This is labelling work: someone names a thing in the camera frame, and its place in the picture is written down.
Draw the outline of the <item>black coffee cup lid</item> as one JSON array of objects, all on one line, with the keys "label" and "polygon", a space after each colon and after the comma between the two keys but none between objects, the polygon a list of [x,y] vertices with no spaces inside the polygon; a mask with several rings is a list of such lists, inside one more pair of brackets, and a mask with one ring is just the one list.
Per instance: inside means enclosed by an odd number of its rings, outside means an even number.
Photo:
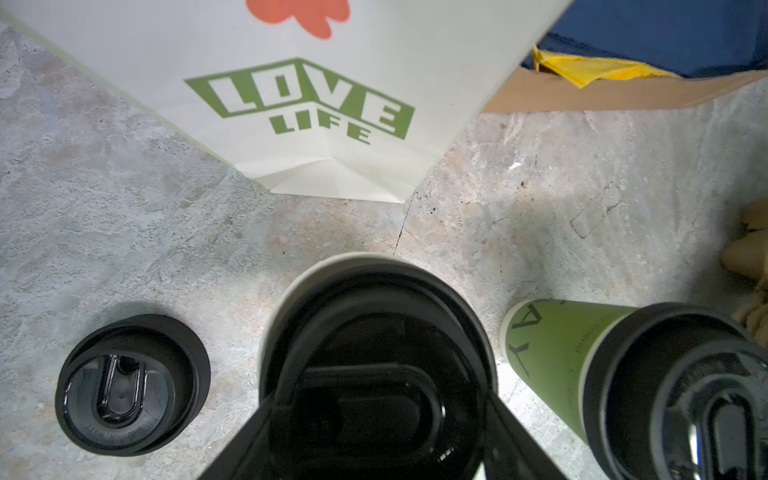
[{"label": "black coffee cup lid", "polygon": [[200,413],[211,384],[198,335],[165,315],[113,322],[64,361],[55,411],[63,433],[90,453],[131,457],[174,440]]}]

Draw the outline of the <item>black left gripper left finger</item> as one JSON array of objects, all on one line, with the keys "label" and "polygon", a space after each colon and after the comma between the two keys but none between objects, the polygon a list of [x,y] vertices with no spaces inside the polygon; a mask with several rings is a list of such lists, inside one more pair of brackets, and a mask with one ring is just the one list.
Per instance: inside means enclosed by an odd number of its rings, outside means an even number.
[{"label": "black left gripper left finger", "polygon": [[275,479],[269,445],[272,408],[273,398],[268,396],[199,479]]}]

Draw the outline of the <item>brown pulp cup carrier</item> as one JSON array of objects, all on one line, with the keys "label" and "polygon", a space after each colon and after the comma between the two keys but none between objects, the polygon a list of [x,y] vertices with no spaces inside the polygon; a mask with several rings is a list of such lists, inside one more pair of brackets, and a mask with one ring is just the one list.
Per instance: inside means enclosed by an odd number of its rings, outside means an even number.
[{"label": "brown pulp cup carrier", "polygon": [[755,288],[749,301],[731,317],[767,348],[767,199],[748,204],[741,223],[746,234],[722,251],[720,261],[726,270],[755,281]]}]

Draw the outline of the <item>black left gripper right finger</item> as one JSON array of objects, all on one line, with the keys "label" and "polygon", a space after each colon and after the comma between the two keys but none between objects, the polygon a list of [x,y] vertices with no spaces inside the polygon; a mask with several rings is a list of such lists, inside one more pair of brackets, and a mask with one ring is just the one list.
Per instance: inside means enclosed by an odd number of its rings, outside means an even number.
[{"label": "black left gripper right finger", "polygon": [[485,406],[483,466],[487,479],[567,479],[493,392]]}]

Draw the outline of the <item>green paper coffee cup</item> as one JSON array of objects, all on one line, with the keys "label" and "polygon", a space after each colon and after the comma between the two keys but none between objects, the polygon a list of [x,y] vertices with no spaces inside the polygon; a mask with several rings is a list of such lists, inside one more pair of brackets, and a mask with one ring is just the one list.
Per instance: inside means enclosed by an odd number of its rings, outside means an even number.
[{"label": "green paper coffee cup", "polygon": [[600,344],[634,307],[527,299],[505,315],[499,342],[516,374],[582,440],[587,374]]}]

